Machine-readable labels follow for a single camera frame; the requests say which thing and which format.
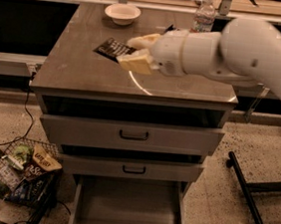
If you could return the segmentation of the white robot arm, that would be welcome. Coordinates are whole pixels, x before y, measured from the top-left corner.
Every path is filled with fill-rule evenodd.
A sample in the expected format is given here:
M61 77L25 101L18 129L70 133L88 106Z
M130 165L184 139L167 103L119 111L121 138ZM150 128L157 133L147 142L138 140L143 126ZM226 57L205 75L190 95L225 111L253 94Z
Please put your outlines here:
M220 32L169 31L128 40L121 68L147 75L200 75L229 85L262 84L281 100L281 33L267 21L235 18Z

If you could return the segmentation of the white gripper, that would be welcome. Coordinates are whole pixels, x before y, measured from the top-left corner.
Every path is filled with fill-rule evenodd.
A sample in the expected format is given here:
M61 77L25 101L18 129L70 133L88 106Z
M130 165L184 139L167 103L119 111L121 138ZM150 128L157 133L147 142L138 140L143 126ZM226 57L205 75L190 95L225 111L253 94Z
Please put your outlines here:
M154 61L158 70L165 76L184 76L182 67L182 49L188 31L168 31L163 35L148 34L133 37L127 41L127 45L137 51L116 57L119 65L126 71L143 75L151 74L151 64Z

